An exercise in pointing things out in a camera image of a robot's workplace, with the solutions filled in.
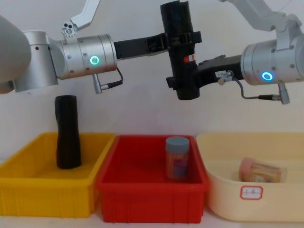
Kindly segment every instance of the beige plastic bin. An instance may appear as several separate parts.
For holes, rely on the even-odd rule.
[[[197,137],[210,178],[208,206],[235,221],[304,222],[304,133],[204,133]],[[287,168],[286,183],[240,182],[244,157]]]

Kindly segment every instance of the blue lid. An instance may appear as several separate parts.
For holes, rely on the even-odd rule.
[[[190,148],[190,140],[185,137],[170,137],[166,139],[166,151],[170,153],[185,154]]]

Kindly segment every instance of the white wall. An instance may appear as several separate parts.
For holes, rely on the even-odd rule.
[[[22,30],[44,30],[62,39],[63,21],[78,14],[85,0],[0,0],[0,14]],[[95,20],[79,36],[111,34],[114,41],[163,32],[160,5],[169,0],[102,0]],[[273,10],[289,0],[268,0]],[[304,1],[292,0],[284,9],[304,21]],[[201,31],[198,60],[241,54],[247,44],[275,38],[256,31],[230,3],[190,0],[192,23]],[[179,101],[167,87],[171,76],[167,53],[119,62],[124,85],[95,95],[91,76],[61,81],[58,86],[0,96],[0,159],[9,157],[37,134],[56,131],[54,99],[78,98],[82,132],[183,133],[205,131],[304,131],[304,83],[289,84],[291,104],[245,101],[236,83],[208,85],[199,99]],[[118,79],[103,74],[102,83]],[[245,85],[247,95],[277,93],[277,86]]]

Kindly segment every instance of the black cylindrical object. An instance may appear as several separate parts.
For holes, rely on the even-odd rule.
[[[200,96],[200,89],[191,78],[197,65],[193,60],[195,43],[189,42],[193,34],[189,3],[173,1],[163,4],[161,16],[169,43],[173,44],[168,52],[177,85],[177,96],[180,100],[195,99]]]
[[[81,165],[76,96],[56,97],[55,114],[58,125],[57,167],[76,168]]]

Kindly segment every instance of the pink lid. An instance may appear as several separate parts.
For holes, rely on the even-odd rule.
[[[249,175],[250,168],[251,168],[251,165],[253,162],[254,162],[254,159],[248,158],[248,157],[244,158],[243,161],[241,162],[241,165],[240,165],[239,171],[238,171],[238,176],[241,181],[243,180],[243,178],[242,178],[243,176]]]

